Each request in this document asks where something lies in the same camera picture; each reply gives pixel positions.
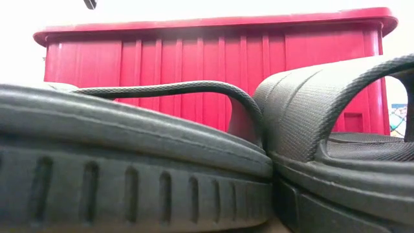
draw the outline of textured strap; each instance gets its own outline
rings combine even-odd
[[[375,56],[282,72],[267,78],[254,99],[266,125],[266,150],[298,161],[311,161],[340,113],[365,87],[384,76],[406,86],[406,141],[413,141],[414,54]]]
[[[87,94],[102,98],[137,98],[166,96],[187,93],[221,93],[229,97],[232,103],[232,118],[228,132],[261,146],[262,117],[255,101],[242,89],[218,81],[192,81],[162,85],[136,87],[93,87],[80,88],[72,93]]]

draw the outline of red plastic crate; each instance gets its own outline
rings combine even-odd
[[[388,8],[368,8],[50,27],[34,39],[47,47],[48,82],[97,87],[219,80],[253,94],[277,72],[381,54],[382,36],[396,26]],[[212,93],[120,101],[221,130],[231,114],[227,98]],[[389,134],[385,81],[363,90],[334,130]]]

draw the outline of black strap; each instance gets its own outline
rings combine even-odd
[[[232,103],[232,118],[228,132],[261,146],[263,127],[259,107],[246,92],[229,83],[192,81],[136,87],[93,87],[72,91],[72,93],[87,94],[107,99],[142,98],[204,92],[227,95]]]
[[[286,72],[271,76],[254,96],[263,108],[267,151],[298,161],[313,160],[319,142],[328,139],[347,104],[363,88],[385,76],[400,79],[407,88],[406,141],[412,142],[414,76],[407,72],[410,69],[414,69],[414,54],[340,61],[289,71],[288,77]]]

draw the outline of white wall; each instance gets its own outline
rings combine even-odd
[[[0,82],[43,79],[45,48],[32,35],[47,25],[332,12],[373,6],[390,7],[400,20],[384,39],[384,53],[414,51],[414,1],[408,0],[99,0],[96,10],[86,9],[82,0],[5,1],[0,8]],[[389,92],[400,93],[393,86]]]

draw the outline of red container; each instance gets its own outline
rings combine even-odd
[[[388,8],[368,8],[50,27],[34,39],[47,47],[48,82],[98,87],[219,80],[253,94],[277,72],[381,54],[382,37],[396,26]],[[120,101],[221,130],[231,113],[227,98],[211,93]],[[363,90],[334,130],[389,134],[385,81]]]

